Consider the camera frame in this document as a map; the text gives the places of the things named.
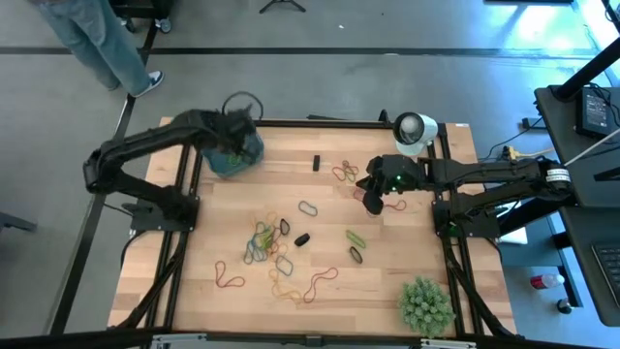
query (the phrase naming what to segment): jeans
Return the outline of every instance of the jeans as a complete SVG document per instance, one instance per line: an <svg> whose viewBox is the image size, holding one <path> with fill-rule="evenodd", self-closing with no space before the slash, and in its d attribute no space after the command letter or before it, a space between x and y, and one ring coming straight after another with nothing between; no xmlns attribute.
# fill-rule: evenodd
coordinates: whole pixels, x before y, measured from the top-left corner
<svg viewBox="0 0 620 349"><path fill-rule="evenodd" d="M63 45L105 87L114 89L121 83L132 95L148 88L144 64L108 0L67 0L38 7Z"/></svg>

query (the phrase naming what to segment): wooden table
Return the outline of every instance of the wooden table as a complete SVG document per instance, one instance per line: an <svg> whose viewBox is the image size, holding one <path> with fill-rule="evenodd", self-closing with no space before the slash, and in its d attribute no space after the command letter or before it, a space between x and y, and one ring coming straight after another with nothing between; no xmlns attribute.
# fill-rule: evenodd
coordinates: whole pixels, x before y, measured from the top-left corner
<svg viewBox="0 0 620 349"><path fill-rule="evenodd" d="M469 125L448 124L447 128L452 158L475 162ZM361 169L361 178L371 158L397 153L391 131L262 127L259 133L265 147L260 165L231 179L218 178L207 166L201 170L201 208L189 238L173 327L195 332L417 335L402 323L396 306L403 282L426 276L448 292L443 251L431 217L433 194L420 191L384 196L386 204L403 199L407 208L386 208L381 216L371 217L353 198L355 186L339 181L331 171L346 159ZM441 154L439 142L436 146ZM158 185L173 183L180 149L153 154L146 180ZM315 154L321 155L317 173L312 171ZM481 186L461 189L477 193ZM318 216L300 212L297 204L302 200L316 206ZM290 234L279 239L288 244L286 256L294 263L290 277L280 275L284 291L297 289L303 295L314 273L331 267L339 270L335 279L317 283L317 297L311 303L279 300L272 295L268 272L274 263L243 263L246 243L254 234L252 221L265 220L271 211L277 212L278 220L283 217L291 224ZM361 265L349 254L347 229L366 240L367 247L360 249ZM310 234L310 241L294 246L294 239L304 233ZM162 236L148 233L128 249L110 325L124 320L151 286ZM477 289L504 326L514 331L497 251L484 239L468 241ZM214 266L219 260L227 265L222 280L243 276L244 287L215 285ZM165 290L157 324L163 322L167 296ZM471 333L469 306L462 290L460 299L465 329ZM445 336L454 335L452 325Z"/></svg>

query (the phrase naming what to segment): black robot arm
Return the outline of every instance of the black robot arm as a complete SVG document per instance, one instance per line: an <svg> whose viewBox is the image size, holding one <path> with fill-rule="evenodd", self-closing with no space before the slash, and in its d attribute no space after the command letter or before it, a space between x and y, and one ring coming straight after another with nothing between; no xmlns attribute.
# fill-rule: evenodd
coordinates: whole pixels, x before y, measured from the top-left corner
<svg viewBox="0 0 620 349"><path fill-rule="evenodd" d="M200 151L218 148L223 153L242 156L253 163L258 154L244 148L246 137L256 133L247 110L190 110L176 116L168 125L150 129L120 141L107 141L84 162L86 189L94 194L120 192L155 204L160 216L170 221L191 225L198 209L197 202L181 194L174 186L159 187L143 179L125 174L126 162L178 144L190 144Z"/></svg>
<svg viewBox="0 0 620 349"><path fill-rule="evenodd" d="M477 195L457 193L449 201L433 203L435 228L440 234L459 226L468 236L496 238L500 235L495 207L527 198L563 201L573 193L569 173L555 161L540 157L513 162L461 164L448 159L384 155L372 159L369 176L358 181L366 190L363 203L381 213L384 194L426 190L444 192L467 183L503 183Z"/></svg>

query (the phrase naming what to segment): gray floor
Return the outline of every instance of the gray floor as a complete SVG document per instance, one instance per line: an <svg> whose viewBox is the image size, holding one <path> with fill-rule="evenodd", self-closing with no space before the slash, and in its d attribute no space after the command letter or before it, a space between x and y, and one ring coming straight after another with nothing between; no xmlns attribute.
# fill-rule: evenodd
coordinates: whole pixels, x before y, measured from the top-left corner
<svg viewBox="0 0 620 349"><path fill-rule="evenodd" d="M172 32L158 34L154 46L590 47L580 14L565 6L461 0L300 2L308 8L305 15L282 5L260 16L263 1L179 0ZM136 35L137 46L145 32L143 26ZM23 0L0 2L0 33L0 47L59 46ZM537 116L535 88L563 82L584 63L455 56L153 55L148 68L162 69L167 77L158 90L137 101L128 134L156 126L163 115L219 108L229 94L249 90L263 100L265 117L314 113L371 120L387 109L392 116L419 111L438 121L468 122L478 153L485 154L518 132L522 117ZM6 149L0 158L0 210L39 223L35 234L5 230L0 235L0 337L34 335L45 331L90 199L83 189L81 162L111 137L125 95L107 93L69 55L0 55L0 81L0 148ZM550 147L551 141L545 133L532 132L511 144L533 152ZM147 159L137 160L127 171L143 175L146 164ZM117 205L125 200L108 198ZM105 327L128 225L127 217L104 211L68 331ZM577 279L586 305L565 316L550 308L563 297L557 294L561 290L533 292L527 287L528 276L537 272L505 272L521 334L618 346L614 337L620 331L600 323L582 277Z"/></svg>

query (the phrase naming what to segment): black desk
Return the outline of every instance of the black desk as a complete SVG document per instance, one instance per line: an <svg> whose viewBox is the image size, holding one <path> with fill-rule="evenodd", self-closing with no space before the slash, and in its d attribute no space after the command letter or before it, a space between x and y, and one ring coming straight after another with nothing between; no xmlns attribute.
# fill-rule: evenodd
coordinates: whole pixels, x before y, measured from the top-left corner
<svg viewBox="0 0 620 349"><path fill-rule="evenodd" d="M562 207L560 214L601 322L607 326L620 326L620 307L613 300L592 252L593 242L605 241L610 236L620 238L620 211L615 208Z"/></svg>
<svg viewBox="0 0 620 349"><path fill-rule="evenodd" d="M613 88L612 102L620 106L620 88ZM574 131L575 104L556 100L548 88L538 88L534 94L555 151L563 163L573 159L597 141L580 136ZM615 145L601 144L593 152ZM575 161L568 169L573 180L574 192L581 206L619 207L620 181L596 182L593 175L620 166L620 150L589 159Z"/></svg>
<svg viewBox="0 0 620 349"><path fill-rule="evenodd" d="M620 89L615 90L618 92L612 102L620 105ZM537 89L535 95L539 111L562 162L573 159L596 142L574 131L574 102L557 101L548 88ZM614 145L602 144L593 151L611 146ZM579 160L568 166L579 206L559 209L599 317L605 325L613 327L620 327L620 308L616 305L603 272L594 258L592 243L613 237L620 238L620 181L596 182L593 175L617 166L620 166L620 150Z"/></svg>

